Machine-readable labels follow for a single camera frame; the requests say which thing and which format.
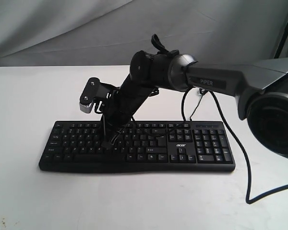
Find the grey black piper robot arm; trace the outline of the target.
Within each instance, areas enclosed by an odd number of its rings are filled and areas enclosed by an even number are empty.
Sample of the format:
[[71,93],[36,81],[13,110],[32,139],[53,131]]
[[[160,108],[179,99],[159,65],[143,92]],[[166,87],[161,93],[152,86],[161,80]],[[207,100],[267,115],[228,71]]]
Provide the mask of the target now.
[[267,149],[288,158],[288,57],[246,64],[203,64],[191,55],[137,52],[104,111],[102,146],[112,147],[154,89],[202,88],[235,98],[238,117]]

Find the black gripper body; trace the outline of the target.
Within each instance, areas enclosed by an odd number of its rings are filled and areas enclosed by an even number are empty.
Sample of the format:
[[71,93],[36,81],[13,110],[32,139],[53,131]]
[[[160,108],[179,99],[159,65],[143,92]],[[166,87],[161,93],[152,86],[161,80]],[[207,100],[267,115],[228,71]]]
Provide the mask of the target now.
[[146,99],[155,95],[158,95],[156,87],[122,84],[119,90],[112,94],[103,111],[106,129],[121,129],[126,126]]

